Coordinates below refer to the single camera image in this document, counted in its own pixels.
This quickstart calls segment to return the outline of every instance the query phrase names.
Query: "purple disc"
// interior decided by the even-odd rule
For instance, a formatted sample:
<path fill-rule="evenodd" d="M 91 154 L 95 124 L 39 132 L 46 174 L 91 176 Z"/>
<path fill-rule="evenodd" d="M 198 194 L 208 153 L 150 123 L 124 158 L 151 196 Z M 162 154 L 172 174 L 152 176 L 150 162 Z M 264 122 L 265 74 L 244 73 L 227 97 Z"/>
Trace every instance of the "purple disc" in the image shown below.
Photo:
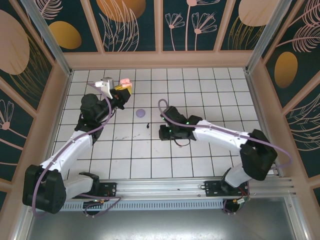
<path fill-rule="evenodd" d="M 136 112 L 135 112 L 136 116 L 138 118 L 143 118 L 145 115 L 146 115 L 146 111 L 143 110 L 143 109 L 138 109 Z"/>

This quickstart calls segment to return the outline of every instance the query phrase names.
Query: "white tile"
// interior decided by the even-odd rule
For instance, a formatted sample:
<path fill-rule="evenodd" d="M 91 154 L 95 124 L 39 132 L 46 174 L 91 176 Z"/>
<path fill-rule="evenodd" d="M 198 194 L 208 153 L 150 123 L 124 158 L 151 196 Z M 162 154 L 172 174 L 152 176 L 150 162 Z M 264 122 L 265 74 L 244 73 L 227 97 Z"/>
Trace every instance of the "white tile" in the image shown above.
<path fill-rule="evenodd" d="M 168 68 L 167 69 L 168 80 L 182 80 L 182 68 Z"/>
<path fill-rule="evenodd" d="M 176 140 L 176 142 L 179 145 L 186 145 L 189 143 L 189 140 L 187 139 L 179 139 Z M 172 157 L 190 157 L 191 151 L 190 151 L 190 145 L 180 147 L 178 146 L 174 141 L 171 141 L 171 155 Z"/>
<path fill-rule="evenodd" d="M 247 80 L 245 79 L 232 79 L 232 85 L 235 92 L 249 92 Z"/>
<path fill-rule="evenodd" d="M 169 93 L 169 105 L 174 107 L 185 107 L 186 106 L 185 94 Z"/>
<path fill-rule="evenodd" d="M 135 94 L 150 94 L 151 93 L 151 81 L 136 81 L 134 93 Z"/>
<path fill-rule="evenodd" d="M 131 161 L 132 179 L 151 178 L 151 159 L 132 159 Z"/>
<path fill-rule="evenodd" d="M 82 95 L 70 95 L 66 100 L 65 109 L 80 109 Z"/>
<path fill-rule="evenodd" d="M 132 159 L 151 158 L 151 140 L 132 141 Z"/>
<path fill-rule="evenodd" d="M 165 68 L 151 69 L 151 79 L 152 80 L 167 80 L 167 69 L 165 69 Z"/>
<path fill-rule="evenodd" d="M 91 161 L 90 173 L 99 176 L 100 180 L 109 179 L 110 159 L 95 159 Z"/>
<path fill-rule="evenodd" d="M 244 127 L 244 131 L 247 133 L 252 133 L 254 129 L 261 130 L 261 127 L 258 121 L 243 121 L 242 124 Z"/>
<path fill-rule="evenodd" d="M 230 79 L 216 79 L 216 86 L 218 88 L 218 92 L 233 92 L 234 88 L 232 86 Z"/>
<path fill-rule="evenodd" d="M 219 92 L 221 106 L 236 106 L 237 101 L 234 92 Z"/>
<path fill-rule="evenodd" d="M 189 106 L 186 108 L 187 112 L 187 118 L 190 118 L 191 115 L 203 118 L 205 118 L 205 111 L 203 106 Z"/>
<path fill-rule="evenodd" d="M 151 80 L 151 69 L 137 69 L 135 71 L 135 80 Z"/>
<path fill-rule="evenodd" d="M 217 92 L 216 80 L 200 80 L 201 92 L 212 93 Z"/>
<path fill-rule="evenodd" d="M 94 87 L 87 85 L 84 94 L 100 95 L 100 92 L 97 91 Z"/>
<path fill-rule="evenodd" d="M 54 150 L 53 150 L 53 154 L 56 154 L 59 149 L 61 149 L 63 147 L 63 145 L 65 144 L 66 142 L 65 141 L 57 141 L 54 145 Z"/>
<path fill-rule="evenodd" d="M 227 129 L 231 129 L 239 132 L 244 131 L 244 127 L 242 126 L 241 121 L 225 121 L 224 124 Z"/>
<path fill-rule="evenodd" d="M 137 116 L 137 110 L 143 109 L 145 111 L 145 115 L 143 117 Z M 134 123 L 151 123 L 151 107 L 149 108 L 134 108 L 134 117 L 133 122 Z"/>
<path fill-rule="evenodd" d="M 116 124 L 131 124 L 134 122 L 134 109 L 125 108 L 123 110 L 117 109 L 115 115 Z"/>
<path fill-rule="evenodd" d="M 202 93 L 203 106 L 220 106 L 219 96 L 217 92 Z"/>
<path fill-rule="evenodd" d="M 151 94 L 135 94 L 134 95 L 135 108 L 149 108 L 151 107 Z"/>
<path fill-rule="evenodd" d="M 130 79 L 130 81 L 134 81 L 136 79 L 136 70 L 135 69 L 121 69 L 119 81 L 121 79 Z"/>
<path fill-rule="evenodd" d="M 210 143 L 211 156 L 230 156 L 230 151 L 222 146 L 219 146 L 215 143 Z"/>
<path fill-rule="evenodd" d="M 79 157 L 78 159 L 81 160 L 81 159 L 91 159 L 91 156 L 92 156 L 92 152 L 93 152 L 93 148 L 94 146 L 91 145 L 89 149 L 86 149 Z"/>
<path fill-rule="evenodd" d="M 239 164 L 242 164 L 240 156 L 232 156 L 231 159 L 232 159 L 233 167 L 236 167 Z"/>
<path fill-rule="evenodd" d="M 239 106 L 242 120 L 258 120 L 254 106 Z"/>
<path fill-rule="evenodd" d="M 250 92 L 235 92 L 235 98 L 238 105 L 253 105 Z"/>
<path fill-rule="evenodd" d="M 151 92 L 153 94 L 167 93 L 168 85 L 167 81 L 155 81 L 151 82 Z"/>
<path fill-rule="evenodd" d="M 204 107 L 205 120 L 209 122 L 223 121 L 220 106 L 205 106 Z"/>
<path fill-rule="evenodd" d="M 185 101 L 187 107 L 203 106 L 201 93 L 186 93 Z"/>
<path fill-rule="evenodd" d="M 129 100 L 124 104 L 125 108 L 133 108 L 134 107 L 135 95 L 131 94 Z"/>
<path fill-rule="evenodd" d="M 110 179 L 129 179 L 130 165 L 130 159 L 112 159 Z"/>
<path fill-rule="evenodd" d="M 241 117 L 237 106 L 223 106 L 222 115 L 225 121 L 240 121 Z"/>
<path fill-rule="evenodd" d="M 112 141 L 96 141 L 93 145 L 92 159 L 110 159 Z"/>
<path fill-rule="evenodd" d="M 170 80 L 168 81 L 168 92 L 169 93 L 184 93 L 184 81 L 183 80 Z"/>
<path fill-rule="evenodd" d="M 73 73 L 72 82 L 87 82 L 89 70 L 76 70 Z"/>
<path fill-rule="evenodd" d="M 75 132 L 75 127 L 76 125 L 61 125 L 56 140 L 62 142 L 68 141 Z"/>
<path fill-rule="evenodd" d="M 119 82 L 120 78 L 120 70 L 119 69 L 113 69 L 113 70 L 105 70 L 104 71 L 104 77 L 113 78 L 115 82 Z"/>
<path fill-rule="evenodd" d="M 114 137 L 114 128 L 115 125 L 111 123 L 107 123 L 102 130 L 102 133 L 98 139 L 98 141 L 106 141 L 106 140 L 113 140 Z"/>
<path fill-rule="evenodd" d="M 170 158 L 171 148 L 170 141 L 152 140 L 151 141 L 151 157 L 152 158 Z"/>
<path fill-rule="evenodd" d="M 152 178 L 172 178 L 171 158 L 153 158 L 151 160 Z"/>
<path fill-rule="evenodd" d="M 147 128 L 147 123 L 135 123 L 133 124 L 133 140 L 149 140 L 151 139 L 151 128 L 152 124 L 149 124 Z"/>
<path fill-rule="evenodd" d="M 229 67 L 230 76 L 232 79 L 245 79 L 244 70 L 241 67 Z"/>
<path fill-rule="evenodd" d="M 229 168 L 232 168 L 230 156 L 213 156 L 212 163 L 215 177 L 222 177 Z"/>
<path fill-rule="evenodd" d="M 78 124 L 80 109 L 64 110 L 61 124 Z"/>
<path fill-rule="evenodd" d="M 174 178 L 192 177 L 191 157 L 172 158 L 172 174 Z"/>
<path fill-rule="evenodd" d="M 151 94 L 151 107 L 158 107 L 158 102 L 160 99 L 165 99 L 168 102 L 168 93 L 152 93 Z M 163 110 L 165 109 L 164 103 L 161 103 Z"/>
<path fill-rule="evenodd" d="M 151 109 L 151 122 L 166 124 L 165 121 L 160 117 L 160 111 L 157 107 Z"/>
<path fill-rule="evenodd" d="M 230 79 L 228 68 L 218 67 L 214 68 L 213 71 L 215 79 Z"/>
<path fill-rule="evenodd" d="M 113 141 L 112 159 L 130 159 L 132 141 Z"/>
<path fill-rule="evenodd" d="M 212 177 L 214 170 L 211 157 L 192 157 L 194 177 Z"/>
<path fill-rule="evenodd" d="M 132 124 L 115 124 L 113 140 L 131 140 L 132 139 Z"/>
<path fill-rule="evenodd" d="M 197 68 L 183 68 L 183 79 L 199 79 L 198 69 Z"/>
<path fill-rule="evenodd" d="M 184 91 L 186 93 L 198 93 L 200 90 L 199 80 L 184 80 Z"/>
<path fill-rule="evenodd" d="M 199 79 L 215 79 L 214 70 L 210 68 L 198 68 Z"/>
<path fill-rule="evenodd" d="M 105 70 L 90 70 L 88 82 L 98 82 L 104 78 Z"/>
<path fill-rule="evenodd" d="M 161 123 L 152 123 L 151 125 L 151 137 L 152 140 L 159 140 L 159 129 L 160 129 L 160 125 L 165 125 L 165 122 L 161 122 Z"/>
<path fill-rule="evenodd" d="M 72 82 L 68 95 L 84 95 L 87 82 Z"/>
<path fill-rule="evenodd" d="M 77 160 L 70 167 L 68 179 L 73 179 L 79 175 L 81 172 L 89 172 L 91 160 Z"/>
<path fill-rule="evenodd" d="M 192 157 L 207 157 L 211 156 L 209 143 L 205 141 L 191 141 L 191 156 Z"/>

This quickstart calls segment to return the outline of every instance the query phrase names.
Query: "purple cable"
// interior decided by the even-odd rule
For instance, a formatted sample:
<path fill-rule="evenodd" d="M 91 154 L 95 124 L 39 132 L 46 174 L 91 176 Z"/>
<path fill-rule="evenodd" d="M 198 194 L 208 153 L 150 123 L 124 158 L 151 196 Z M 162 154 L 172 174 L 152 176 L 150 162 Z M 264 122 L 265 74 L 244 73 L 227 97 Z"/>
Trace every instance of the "purple cable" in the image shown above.
<path fill-rule="evenodd" d="M 105 214 L 106 212 L 108 212 L 110 209 L 112 209 L 120 200 L 121 200 L 121 196 L 107 196 L 107 197 L 104 197 L 104 196 L 91 196 L 91 195 L 87 195 L 87 194 L 79 194 L 78 196 L 81 196 L 81 197 L 87 197 L 87 198 L 92 198 L 92 199 L 104 199 L 104 200 L 110 200 L 110 199 L 117 199 L 117 201 L 115 201 L 111 206 L 109 206 L 106 210 L 103 210 L 103 211 L 100 211 L 98 212 L 97 214 L 95 215 L 92 215 L 91 217 L 94 218 L 94 217 L 98 217 L 98 216 L 101 216 L 102 214 Z M 88 208 L 90 207 L 93 207 L 93 206 L 97 206 L 97 205 L 103 205 L 103 203 L 92 203 L 88 206 L 86 206 L 86 208 L 84 209 L 84 213 L 86 216 L 89 216 L 89 214 L 87 213 L 87 210 Z"/>
<path fill-rule="evenodd" d="M 293 162 L 293 158 L 291 157 L 290 153 L 288 153 L 288 152 L 287 152 L 286 150 L 284 150 L 283 148 L 281 148 L 281 147 L 279 147 L 279 146 L 276 146 L 276 145 L 274 145 L 274 144 L 272 144 L 272 143 L 269 143 L 269 142 L 266 142 L 266 141 L 262 141 L 262 140 L 259 140 L 259 139 L 255 139 L 255 138 L 249 137 L 249 136 L 239 135 L 239 134 L 234 133 L 234 132 L 232 132 L 232 131 L 229 131 L 229 130 L 227 130 L 227 129 L 221 129 L 221 128 L 216 127 L 216 126 L 208 126 L 208 125 L 189 125 L 189 124 L 187 125 L 187 124 L 181 124 L 181 123 L 178 123 L 178 122 L 176 122 L 176 121 L 173 121 L 173 120 L 171 120 L 170 118 L 168 118 L 168 117 L 164 114 L 164 112 L 162 111 L 161 106 L 160 106 L 160 103 L 161 103 L 161 102 L 164 102 L 165 105 L 166 105 L 166 107 L 169 106 L 169 105 L 168 105 L 168 102 L 167 102 L 165 99 L 163 99 L 163 98 L 160 99 L 160 100 L 158 101 L 158 108 L 159 108 L 162 116 L 163 116 L 168 122 L 170 122 L 170 123 L 172 123 L 172 124 L 174 124 L 174 125 L 177 125 L 177 126 L 180 126 L 180 127 L 186 127 L 186 128 L 214 129 L 214 130 L 220 131 L 220 132 L 225 133 L 225 134 L 230 134 L 230 135 L 233 135 L 233 136 L 235 136 L 235 137 L 239 137 L 239 138 L 242 138 L 242 139 L 250 140 L 250 141 L 252 141 L 252 142 L 256 142 L 256 143 L 259 143 L 259 144 L 267 145 L 267 146 L 269 146 L 269 147 L 271 147 L 271 148 L 275 148 L 275 149 L 277 149 L 277 150 L 285 153 L 285 154 L 289 157 L 289 162 L 287 162 L 287 163 L 285 163 L 285 164 L 282 164 L 282 165 L 280 165 L 280 166 L 272 167 L 272 168 L 271 168 L 272 170 L 284 168 L 284 167 L 290 165 L 290 164 Z"/>
<path fill-rule="evenodd" d="M 104 99 L 106 100 L 106 103 L 108 104 L 108 107 L 109 109 L 112 109 L 111 108 L 111 104 L 110 104 L 110 101 L 108 99 L 108 97 L 106 96 L 106 94 L 101 91 L 99 88 L 97 88 L 94 84 L 92 83 L 87 83 L 89 86 L 93 87 L 94 89 L 96 89 L 99 93 L 101 93 L 101 95 L 104 97 Z M 35 188 L 34 188 L 34 192 L 33 192 L 33 196 L 32 196 L 32 212 L 33 212 L 33 215 L 38 218 L 38 217 L 42 217 L 44 214 L 37 214 L 36 212 L 36 197 L 37 197 L 37 193 L 38 193 L 38 189 L 39 189 L 39 186 L 40 186 L 40 183 L 41 183 L 41 180 L 44 178 L 46 172 L 49 170 L 49 168 L 54 164 L 54 162 L 57 161 L 58 157 L 60 157 L 60 155 L 76 140 L 78 140 L 79 138 L 82 138 L 83 136 L 85 135 L 89 135 L 89 134 L 92 134 L 96 131 L 99 131 L 100 129 L 102 129 L 110 120 L 111 118 L 111 113 L 112 111 L 109 111 L 109 114 L 108 114 L 108 118 L 106 119 L 106 121 L 99 127 L 97 127 L 96 129 L 93 129 L 91 131 L 88 131 L 88 132 L 85 132 L 77 137 L 75 137 L 72 141 L 70 141 L 67 145 L 65 145 L 61 151 L 59 151 L 56 156 L 53 158 L 53 160 L 48 164 L 48 166 L 43 170 L 43 172 L 41 173 L 38 181 L 36 182 L 35 184 Z"/>

